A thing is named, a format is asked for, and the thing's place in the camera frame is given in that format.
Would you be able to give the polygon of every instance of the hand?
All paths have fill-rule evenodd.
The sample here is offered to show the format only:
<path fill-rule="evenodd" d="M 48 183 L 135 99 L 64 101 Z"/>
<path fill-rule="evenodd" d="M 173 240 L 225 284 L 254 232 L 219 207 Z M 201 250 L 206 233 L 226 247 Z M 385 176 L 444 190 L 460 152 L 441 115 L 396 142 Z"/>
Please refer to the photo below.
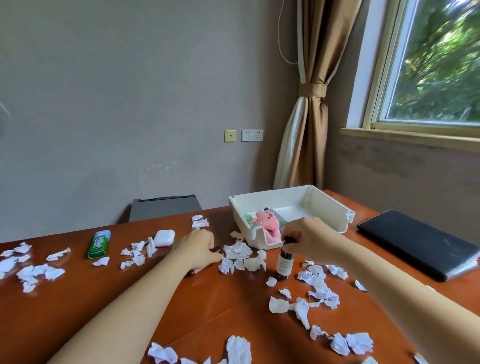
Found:
<path fill-rule="evenodd" d="M 176 254 L 187 261 L 189 270 L 203 269 L 222 260 L 222 254 L 212 253 L 209 249 L 215 246 L 213 234 L 208 230 L 195 230 L 184 236 L 174 245 Z"/>
<path fill-rule="evenodd" d="M 321 264 L 339 264 L 342 249 L 348 239 L 330 228 L 319 218 L 301 218 L 289 222 L 282 232 L 282 240 L 291 236 L 298 244 L 287 244 L 283 250 Z"/>

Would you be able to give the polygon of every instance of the brown curtain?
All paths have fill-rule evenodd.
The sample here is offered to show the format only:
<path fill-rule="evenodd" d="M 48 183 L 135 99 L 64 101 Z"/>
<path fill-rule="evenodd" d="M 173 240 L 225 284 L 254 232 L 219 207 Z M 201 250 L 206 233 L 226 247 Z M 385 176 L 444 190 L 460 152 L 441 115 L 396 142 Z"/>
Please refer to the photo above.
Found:
<path fill-rule="evenodd" d="M 336 72 L 361 0 L 302 0 L 303 59 L 307 83 L 303 118 L 295 144 L 289 187 L 323 187 L 327 141 L 327 85 Z"/>

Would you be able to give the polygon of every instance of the white label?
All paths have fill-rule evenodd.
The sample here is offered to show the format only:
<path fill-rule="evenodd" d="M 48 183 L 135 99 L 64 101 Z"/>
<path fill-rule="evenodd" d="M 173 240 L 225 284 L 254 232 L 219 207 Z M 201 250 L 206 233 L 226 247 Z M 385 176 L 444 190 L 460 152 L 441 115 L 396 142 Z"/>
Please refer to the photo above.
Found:
<path fill-rule="evenodd" d="M 276 265 L 276 271 L 282 276 L 289 276 L 292 273 L 293 259 L 285 259 L 281 256 L 278 257 L 278 263 Z"/>

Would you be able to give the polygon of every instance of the white plastic bin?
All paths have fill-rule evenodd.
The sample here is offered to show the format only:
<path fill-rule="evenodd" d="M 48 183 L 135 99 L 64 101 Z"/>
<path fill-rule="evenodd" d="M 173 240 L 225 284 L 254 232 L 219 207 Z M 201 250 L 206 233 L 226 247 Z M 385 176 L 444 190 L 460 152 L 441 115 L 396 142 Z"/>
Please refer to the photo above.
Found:
<path fill-rule="evenodd" d="M 248 245 L 258 249 L 279 248 L 282 242 L 269 244 L 263 226 L 250 225 L 244 215 L 263 211 L 266 207 L 275 210 L 286 221 L 302 217 L 318 217 L 332 229 L 344 233 L 353 222 L 355 212 L 315 186 L 300 186 L 230 196 L 233 217 Z"/>

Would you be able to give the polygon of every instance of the green foliage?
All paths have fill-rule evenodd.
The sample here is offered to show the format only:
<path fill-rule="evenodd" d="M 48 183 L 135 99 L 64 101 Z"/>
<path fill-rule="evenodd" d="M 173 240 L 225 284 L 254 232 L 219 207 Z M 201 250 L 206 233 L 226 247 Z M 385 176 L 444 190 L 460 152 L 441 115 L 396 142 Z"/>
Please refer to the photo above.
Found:
<path fill-rule="evenodd" d="M 480 121 L 480 0 L 420 0 L 387 117 Z"/>

